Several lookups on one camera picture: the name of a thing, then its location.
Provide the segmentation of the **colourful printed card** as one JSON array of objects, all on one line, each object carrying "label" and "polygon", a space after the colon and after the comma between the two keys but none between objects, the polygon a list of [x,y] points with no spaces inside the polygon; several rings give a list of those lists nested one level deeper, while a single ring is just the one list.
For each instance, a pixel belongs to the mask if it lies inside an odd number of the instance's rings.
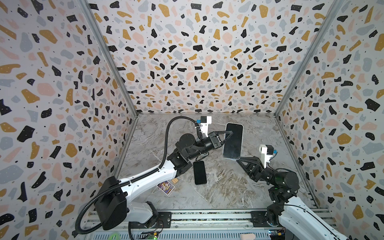
[{"label": "colourful printed card", "polygon": [[169,196],[175,188],[174,184],[169,181],[164,181],[158,184],[157,187],[167,196]]}]

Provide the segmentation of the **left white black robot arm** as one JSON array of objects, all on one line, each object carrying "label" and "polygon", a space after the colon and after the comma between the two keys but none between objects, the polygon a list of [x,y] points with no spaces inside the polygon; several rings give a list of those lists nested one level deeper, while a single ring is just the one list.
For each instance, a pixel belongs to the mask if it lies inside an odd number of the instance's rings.
[{"label": "left white black robot arm", "polygon": [[156,208],[151,202],[136,203],[134,200],[145,191],[187,172],[193,166],[191,160],[221,148],[232,134],[231,131],[211,132],[199,141],[191,134],[184,134],[162,166],[129,178],[105,180],[94,203],[102,228],[111,230],[124,220],[151,227],[158,216]]}]

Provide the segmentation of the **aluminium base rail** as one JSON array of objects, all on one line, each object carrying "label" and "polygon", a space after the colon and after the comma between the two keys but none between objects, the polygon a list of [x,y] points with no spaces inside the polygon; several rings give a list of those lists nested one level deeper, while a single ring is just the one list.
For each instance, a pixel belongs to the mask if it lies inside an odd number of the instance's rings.
[{"label": "aluminium base rail", "polygon": [[242,235],[254,234],[257,240],[269,240],[271,234],[286,233],[284,227],[256,223],[262,209],[245,210],[160,210],[164,227],[143,229],[134,224],[128,232],[128,221],[112,230],[98,229],[80,236],[80,240],[239,240]]}]

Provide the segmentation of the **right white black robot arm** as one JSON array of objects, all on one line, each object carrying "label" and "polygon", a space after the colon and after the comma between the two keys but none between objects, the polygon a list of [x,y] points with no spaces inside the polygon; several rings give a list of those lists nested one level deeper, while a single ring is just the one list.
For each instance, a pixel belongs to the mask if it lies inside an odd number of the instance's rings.
[{"label": "right white black robot arm", "polygon": [[272,169],[258,157],[242,157],[237,163],[254,182],[265,182],[272,204],[267,207],[265,222],[271,227],[282,226],[300,240],[347,240],[331,227],[298,196],[299,177],[296,172]]}]

